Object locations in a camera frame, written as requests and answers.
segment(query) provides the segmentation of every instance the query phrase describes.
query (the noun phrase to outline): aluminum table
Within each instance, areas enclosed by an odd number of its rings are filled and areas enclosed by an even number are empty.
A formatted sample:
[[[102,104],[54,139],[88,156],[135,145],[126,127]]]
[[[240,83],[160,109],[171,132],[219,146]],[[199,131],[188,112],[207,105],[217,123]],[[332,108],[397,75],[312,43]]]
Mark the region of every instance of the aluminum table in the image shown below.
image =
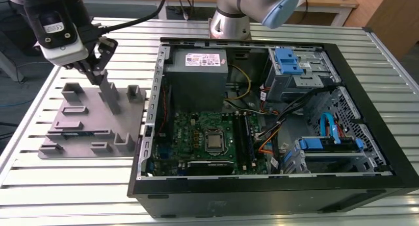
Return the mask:
[[[96,18],[114,25],[129,19]],[[255,40],[337,44],[403,151],[419,170],[419,87],[375,34],[360,28],[252,24]],[[151,20],[109,34],[118,48],[106,65],[116,87],[149,88],[160,37],[208,37],[207,22]],[[37,148],[61,104],[61,87],[76,70],[54,67],[0,157],[0,225],[417,225],[419,191],[381,199],[347,213],[153,219],[126,197],[132,158],[40,160]]]

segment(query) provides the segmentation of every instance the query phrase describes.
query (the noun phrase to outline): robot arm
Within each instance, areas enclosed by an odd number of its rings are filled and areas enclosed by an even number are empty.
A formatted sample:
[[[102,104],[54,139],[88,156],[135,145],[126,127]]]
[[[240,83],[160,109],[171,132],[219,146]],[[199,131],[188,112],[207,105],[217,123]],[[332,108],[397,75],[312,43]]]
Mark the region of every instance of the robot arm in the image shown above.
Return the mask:
[[[105,78],[104,67],[117,42],[102,37],[81,0],[10,0],[25,17],[37,39],[36,48],[45,59],[65,68],[76,68],[93,85]],[[94,55],[98,45],[100,56]]]
[[[81,0],[10,0],[25,17],[37,39],[36,48],[45,59],[66,69],[76,68],[93,85],[106,83],[105,65],[114,53],[117,42],[102,35],[153,18],[165,3],[147,17],[126,23],[100,27],[90,19]],[[211,22],[211,34],[220,39],[247,39],[249,21],[275,28],[288,19],[297,0],[217,0]]]
[[[289,18],[299,0],[217,0],[211,21],[211,36],[247,39],[251,17],[261,25],[277,28]]]

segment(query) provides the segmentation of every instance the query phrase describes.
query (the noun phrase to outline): power cable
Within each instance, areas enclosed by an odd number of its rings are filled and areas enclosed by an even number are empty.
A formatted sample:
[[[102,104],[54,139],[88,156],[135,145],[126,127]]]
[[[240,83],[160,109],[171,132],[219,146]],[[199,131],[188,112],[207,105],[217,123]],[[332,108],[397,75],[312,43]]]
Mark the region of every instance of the power cable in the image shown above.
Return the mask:
[[[161,11],[161,9],[164,7],[164,4],[165,4],[165,0],[161,0],[160,5],[159,5],[156,11],[152,12],[148,16],[145,16],[145,17],[143,17],[140,19],[132,20],[129,22],[125,22],[122,24],[117,24],[117,25],[106,26],[106,27],[101,28],[101,34],[106,34],[106,33],[112,32],[112,31],[116,31],[118,29],[122,29],[125,27],[133,26],[136,24],[140,24],[140,23],[151,20],[153,17],[156,17],[159,15],[159,13],[160,13],[160,11]]]
[[[300,24],[300,23],[303,22],[303,20],[304,20],[305,17],[307,17],[307,13],[308,13],[308,1],[305,0],[305,10],[304,10],[304,14],[303,14],[301,20],[300,20],[296,24]]]
[[[30,100],[24,101],[24,102],[13,103],[13,104],[0,105],[0,107],[14,107],[14,106],[22,105],[22,104],[25,104],[25,103],[29,103],[29,102],[32,102],[33,100],[34,100],[34,99],[30,99]]]

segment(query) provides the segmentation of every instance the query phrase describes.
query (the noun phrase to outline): power supply label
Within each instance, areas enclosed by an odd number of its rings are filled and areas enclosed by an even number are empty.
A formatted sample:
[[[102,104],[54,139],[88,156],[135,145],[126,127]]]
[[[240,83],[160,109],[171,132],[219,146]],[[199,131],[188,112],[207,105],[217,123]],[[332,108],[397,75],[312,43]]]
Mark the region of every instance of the power supply label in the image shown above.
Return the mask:
[[[188,53],[185,66],[220,67],[220,55],[217,53]]]

